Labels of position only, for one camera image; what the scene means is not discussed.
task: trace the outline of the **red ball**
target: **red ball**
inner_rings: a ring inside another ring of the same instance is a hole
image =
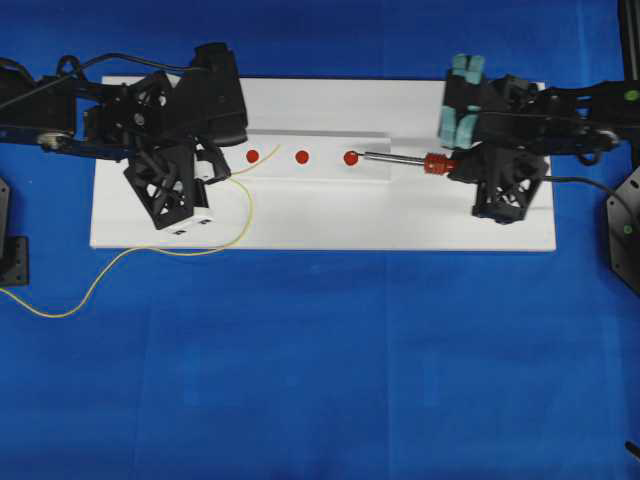
[[[260,154],[256,150],[249,150],[247,152],[247,162],[256,163],[260,160]]]
[[[298,162],[300,165],[304,165],[308,161],[309,161],[309,153],[308,152],[306,152],[304,150],[300,150],[298,153],[296,153],[296,162]]]
[[[348,151],[344,154],[344,163],[353,167],[356,163],[358,163],[358,154],[353,150]]]

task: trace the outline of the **white platform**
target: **white platform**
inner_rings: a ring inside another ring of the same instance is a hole
[[[105,83],[136,80],[106,77]],[[255,222],[237,248],[305,250],[555,250],[551,186],[544,183],[527,219],[508,226],[471,216],[475,186],[427,176],[418,167],[360,161],[347,150],[422,156],[443,152],[436,139],[443,82],[242,79],[249,141],[225,149],[232,170],[246,152],[273,159],[238,176],[255,197]],[[300,165],[295,153],[306,150]],[[120,165],[96,165],[91,246],[212,247],[235,237],[246,218],[243,193],[229,182],[208,187],[215,221],[180,237],[156,231]]]

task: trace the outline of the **yellow wire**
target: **yellow wire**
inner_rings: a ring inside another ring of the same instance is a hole
[[[27,303],[26,301],[24,301],[22,298],[18,297],[15,293],[13,293],[13,292],[11,292],[9,290],[6,290],[4,288],[0,288],[0,293],[4,293],[9,298],[11,298],[13,301],[15,301],[17,304],[19,304],[20,306],[22,306],[26,310],[30,311],[31,313],[33,313],[34,315],[37,315],[39,317],[43,317],[43,318],[67,318],[67,317],[70,317],[71,315],[77,313],[82,307],[84,307],[87,304],[87,302],[89,301],[89,299],[93,295],[94,290],[96,289],[96,287],[98,286],[98,284],[100,283],[102,278],[109,272],[109,270],[111,270],[120,260],[122,260],[127,255],[130,255],[130,254],[132,254],[134,252],[141,252],[141,251],[145,251],[145,250],[146,251],[151,251],[151,252],[156,252],[156,253],[161,253],[163,255],[170,255],[172,257],[200,257],[200,256],[203,256],[203,255],[211,255],[212,253],[221,252],[221,251],[223,251],[223,250],[235,245],[240,240],[242,240],[244,238],[244,236],[246,235],[246,233],[249,231],[249,227],[251,226],[251,223],[253,221],[254,202],[253,202],[253,197],[251,196],[251,192],[249,191],[249,189],[247,189],[247,187],[245,187],[242,183],[238,182],[237,180],[234,180],[233,178],[230,178],[229,181],[234,183],[238,187],[240,187],[240,189],[247,195],[247,199],[249,201],[249,213],[247,215],[247,221],[245,222],[244,227],[242,228],[240,233],[236,236],[236,238],[234,238],[233,240],[231,240],[228,243],[225,243],[224,245],[220,245],[219,247],[213,248],[211,250],[205,250],[205,251],[202,251],[202,252],[193,252],[193,253],[179,253],[179,252],[172,252],[170,250],[163,250],[161,248],[151,248],[151,247],[138,247],[138,248],[130,248],[128,250],[125,250],[125,251],[121,252],[120,254],[118,254],[113,260],[111,260],[111,262],[109,262],[109,264],[106,267],[104,267],[102,269],[100,274],[96,277],[96,279],[93,281],[93,283],[91,284],[91,286],[87,290],[87,293],[83,297],[82,301],[78,304],[78,306],[75,307],[75,308],[72,308],[68,312],[64,312],[64,313],[47,313],[47,312],[43,312],[42,310],[38,310],[34,306],[32,306],[29,303]]]

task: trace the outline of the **blue table surface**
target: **blue table surface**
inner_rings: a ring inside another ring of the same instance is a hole
[[[185,64],[210,41],[232,46],[243,75],[439,79],[465,52],[491,77],[623,76],[612,0],[1,11],[0,56],[37,77],[63,54]],[[592,168],[554,163],[610,185],[629,171],[628,147]],[[0,146],[10,229],[31,242],[19,292],[38,306],[74,305],[114,255],[88,246],[93,172]],[[638,478],[623,444],[640,440],[640,300],[608,269],[604,195],[554,195],[555,253],[142,253],[69,319],[0,298],[0,478]]]

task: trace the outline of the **black bracket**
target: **black bracket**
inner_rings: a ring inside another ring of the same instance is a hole
[[[11,189],[0,179],[0,287],[29,284],[27,237],[7,237]]]
[[[620,195],[640,219],[640,167],[618,187]],[[640,232],[636,231],[629,214],[613,197],[607,200],[609,219],[609,251],[613,271],[640,295]]]

